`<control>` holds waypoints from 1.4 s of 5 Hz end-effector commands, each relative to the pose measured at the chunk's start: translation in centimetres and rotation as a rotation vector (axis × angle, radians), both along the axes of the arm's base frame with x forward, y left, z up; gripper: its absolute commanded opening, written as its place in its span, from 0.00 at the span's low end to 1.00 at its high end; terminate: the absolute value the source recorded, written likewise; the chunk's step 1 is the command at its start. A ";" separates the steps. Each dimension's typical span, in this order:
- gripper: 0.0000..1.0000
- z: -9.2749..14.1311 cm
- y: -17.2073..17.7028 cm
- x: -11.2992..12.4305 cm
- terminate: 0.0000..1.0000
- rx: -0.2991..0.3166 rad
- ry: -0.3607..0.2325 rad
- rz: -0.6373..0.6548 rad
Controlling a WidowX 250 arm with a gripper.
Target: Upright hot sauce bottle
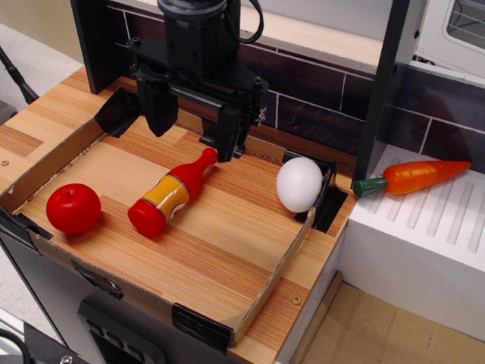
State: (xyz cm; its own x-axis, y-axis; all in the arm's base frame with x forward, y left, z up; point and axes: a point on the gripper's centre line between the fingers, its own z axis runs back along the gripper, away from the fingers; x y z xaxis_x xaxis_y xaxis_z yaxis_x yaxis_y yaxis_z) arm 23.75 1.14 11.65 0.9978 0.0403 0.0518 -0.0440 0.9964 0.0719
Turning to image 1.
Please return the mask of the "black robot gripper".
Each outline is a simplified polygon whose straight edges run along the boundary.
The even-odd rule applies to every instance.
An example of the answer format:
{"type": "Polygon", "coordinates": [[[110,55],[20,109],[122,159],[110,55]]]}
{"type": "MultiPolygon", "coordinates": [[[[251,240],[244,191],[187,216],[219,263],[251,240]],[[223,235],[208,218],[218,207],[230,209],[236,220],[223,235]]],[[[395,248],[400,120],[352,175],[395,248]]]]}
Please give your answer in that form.
{"type": "Polygon", "coordinates": [[[263,11],[255,33],[240,36],[239,7],[163,7],[165,37],[133,37],[131,70],[139,104],[157,137],[178,118],[178,99],[207,105],[216,101],[218,162],[240,158],[252,125],[265,119],[266,81],[238,58],[239,47],[257,41],[264,29],[263,11]]]}

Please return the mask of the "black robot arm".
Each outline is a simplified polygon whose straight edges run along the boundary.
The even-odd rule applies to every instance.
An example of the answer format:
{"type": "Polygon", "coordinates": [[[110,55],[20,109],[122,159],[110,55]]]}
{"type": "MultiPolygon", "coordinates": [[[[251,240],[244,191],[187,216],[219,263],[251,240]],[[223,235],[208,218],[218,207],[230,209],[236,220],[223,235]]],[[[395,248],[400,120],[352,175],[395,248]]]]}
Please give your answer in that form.
{"type": "Polygon", "coordinates": [[[262,105],[268,83],[238,57],[242,44],[255,42],[264,24],[247,39],[240,37],[239,1],[159,1],[165,38],[133,37],[127,48],[139,104],[157,137],[177,121],[180,99],[216,111],[205,127],[204,141],[220,163],[240,156],[251,126],[265,119],[262,105]]]}

